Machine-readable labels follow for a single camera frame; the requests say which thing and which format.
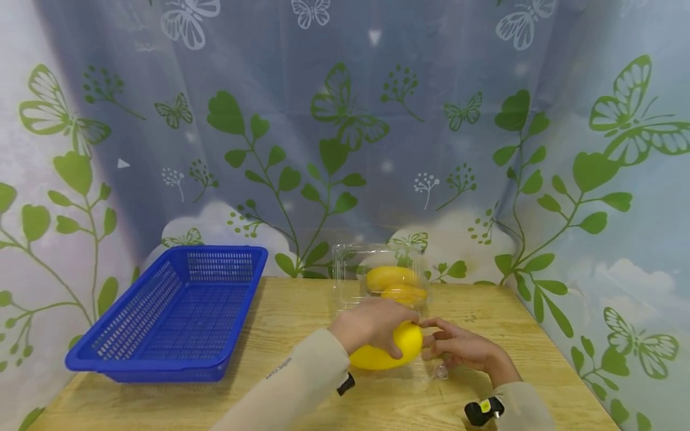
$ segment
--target hand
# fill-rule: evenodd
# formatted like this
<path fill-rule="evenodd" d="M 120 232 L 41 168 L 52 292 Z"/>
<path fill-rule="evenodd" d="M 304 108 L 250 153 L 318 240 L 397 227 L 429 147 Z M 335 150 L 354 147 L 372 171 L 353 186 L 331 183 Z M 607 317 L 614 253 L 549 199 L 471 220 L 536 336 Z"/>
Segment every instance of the hand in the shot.
<path fill-rule="evenodd" d="M 369 297 L 352 310 L 340 313 L 328 330 L 348 355 L 370 344 L 387 351 L 393 359 L 400 359 L 402 352 L 393 342 L 393 331 L 405 321 L 417 323 L 419 315 L 392 299 Z"/>
<path fill-rule="evenodd" d="M 465 365 L 473 370 L 483 371 L 491 378 L 494 388 L 522 381 L 518 369 L 505 350 L 481 335 L 439 318 L 425 320 L 420 323 L 420 327 L 440 329 L 424 337 L 424 347 L 429 348 L 422 355 L 424 360 L 445 355 L 446 368 Z"/>

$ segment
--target yellow mango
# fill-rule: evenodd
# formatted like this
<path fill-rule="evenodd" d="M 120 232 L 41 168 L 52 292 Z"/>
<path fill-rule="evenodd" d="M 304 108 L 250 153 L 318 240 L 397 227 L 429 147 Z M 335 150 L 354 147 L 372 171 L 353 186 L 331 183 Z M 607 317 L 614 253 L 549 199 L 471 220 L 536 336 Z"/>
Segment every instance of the yellow mango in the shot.
<path fill-rule="evenodd" d="M 365 345 L 350 355 L 350 364 L 363 370 L 389 370 L 412 361 L 422 351 L 422 330 L 414 323 L 403 322 L 393 331 L 393 340 L 402 351 L 401 359 L 393 359 L 383 349 Z"/>
<path fill-rule="evenodd" d="M 416 308 L 424 305 L 426 291 L 411 285 L 397 284 L 385 288 L 381 292 L 381 298 L 394 299 L 402 305 Z"/>
<path fill-rule="evenodd" d="M 378 266 L 366 273 L 366 284 L 373 292 L 381 292 L 391 285 L 417 285 L 418 281 L 414 271 L 401 266 Z"/>

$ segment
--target beige sleeve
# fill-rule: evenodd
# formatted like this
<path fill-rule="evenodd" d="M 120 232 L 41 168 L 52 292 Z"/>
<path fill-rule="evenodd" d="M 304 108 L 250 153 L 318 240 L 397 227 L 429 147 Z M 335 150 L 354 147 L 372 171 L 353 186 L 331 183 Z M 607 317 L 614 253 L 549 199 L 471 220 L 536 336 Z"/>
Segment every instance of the beige sleeve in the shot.
<path fill-rule="evenodd" d="M 340 342 L 328 330 L 318 330 L 296 345 L 211 431 L 287 430 L 347 380 L 349 365 Z"/>
<path fill-rule="evenodd" d="M 506 409 L 497 420 L 498 431 L 555 431 L 549 409 L 529 383 L 501 385 L 494 396 Z"/>

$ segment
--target wrist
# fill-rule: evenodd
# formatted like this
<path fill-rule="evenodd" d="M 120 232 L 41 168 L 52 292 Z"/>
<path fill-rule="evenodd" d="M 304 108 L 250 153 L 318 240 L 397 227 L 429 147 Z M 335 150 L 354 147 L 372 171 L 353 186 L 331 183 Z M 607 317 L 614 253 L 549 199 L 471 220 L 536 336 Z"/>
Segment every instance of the wrist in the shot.
<path fill-rule="evenodd" d="M 328 331 L 343 346 L 348 356 L 368 343 L 366 330 L 356 322 L 349 311 L 344 311 L 335 318 Z"/>
<path fill-rule="evenodd" d="M 508 383 L 522 381 L 522 377 L 515 367 L 511 357 L 501 347 L 496 346 L 496 351 L 488 358 L 485 372 L 491 379 L 494 389 Z"/>

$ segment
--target table surface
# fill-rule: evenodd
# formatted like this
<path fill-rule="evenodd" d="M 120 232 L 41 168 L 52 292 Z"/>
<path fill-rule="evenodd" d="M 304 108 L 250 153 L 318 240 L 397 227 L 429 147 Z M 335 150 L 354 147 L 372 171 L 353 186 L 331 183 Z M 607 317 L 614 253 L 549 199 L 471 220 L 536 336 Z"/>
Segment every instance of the table surface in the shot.
<path fill-rule="evenodd" d="M 332 281 L 263 279 L 245 329 L 219 383 L 122 385 L 78 374 L 30 428 L 37 430 L 207 430 L 281 363 L 291 347 L 331 319 Z M 546 401 L 559 430 L 616 431 L 602 406 L 518 298 L 497 286 L 432 287 L 429 314 L 484 335 L 513 357 Z M 466 403 L 490 395 L 488 378 L 468 369 L 445 381 L 363 377 L 333 395 L 296 430 L 470 430 Z M 489 423 L 484 429 L 495 430 Z"/>

